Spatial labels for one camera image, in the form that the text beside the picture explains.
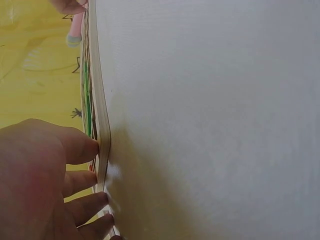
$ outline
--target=pink object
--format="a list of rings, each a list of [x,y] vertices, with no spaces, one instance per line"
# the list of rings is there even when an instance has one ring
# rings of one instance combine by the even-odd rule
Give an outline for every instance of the pink object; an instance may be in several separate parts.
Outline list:
[[[80,4],[87,5],[87,0],[79,1]],[[81,28],[82,28],[82,20],[84,18],[84,13],[78,13],[73,16],[70,31],[66,36],[66,44],[69,47],[76,47],[80,44],[82,40],[81,36]]]
[[[83,12],[73,16],[73,20],[72,20],[70,31],[69,31],[69,36],[81,37],[81,25],[82,25],[83,17],[84,17]]]

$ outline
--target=green line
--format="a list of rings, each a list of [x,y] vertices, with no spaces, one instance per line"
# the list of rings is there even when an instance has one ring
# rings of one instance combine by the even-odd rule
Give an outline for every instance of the green line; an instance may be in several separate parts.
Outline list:
[[[92,131],[92,116],[91,116],[91,106],[90,106],[90,93],[89,93],[89,73],[88,73],[88,64],[84,62],[84,68],[83,68],[83,76],[84,76],[84,86],[83,91],[85,94],[85,108],[86,108],[86,126],[85,126],[85,133],[91,137],[91,131]]]

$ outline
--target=drawing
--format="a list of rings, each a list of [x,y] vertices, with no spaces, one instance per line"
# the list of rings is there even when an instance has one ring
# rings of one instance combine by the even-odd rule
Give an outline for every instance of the drawing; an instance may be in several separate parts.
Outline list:
[[[72,119],[74,119],[76,116],[78,116],[79,118],[82,118],[82,112],[81,110],[75,107],[70,116]]]
[[[73,74],[79,74],[80,72],[78,71],[80,69],[80,57],[77,56],[76,57],[76,63],[77,63],[77,67],[75,70],[72,71]]]
[[[72,22],[72,20],[74,19],[74,16],[73,16],[73,15],[70,15],[70,14],[67,14],[67,15],[64,15],[64,16],[62,17],[62,19],[70,19],[71,22]]]

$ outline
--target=hand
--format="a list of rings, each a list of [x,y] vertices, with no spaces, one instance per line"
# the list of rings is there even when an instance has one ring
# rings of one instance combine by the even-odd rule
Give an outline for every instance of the hand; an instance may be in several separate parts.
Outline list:
[[[66,171],[66,164],[86,163],[98,151],[81,131],[40,120],[1,129],[1,239],[103,240],[114,224],[111,215],[83,224],[107,205],[104,192],[64,203],[97,183],[93,172]]]
[[[77,0],[49,0],[61,14],[79,14],[86,11]]]

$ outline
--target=white page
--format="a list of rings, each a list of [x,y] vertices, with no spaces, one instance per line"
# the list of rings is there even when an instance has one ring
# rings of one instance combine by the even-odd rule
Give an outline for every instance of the white page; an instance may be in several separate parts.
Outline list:
[[[128,240],[320,239],[320,6],[96,0]]]

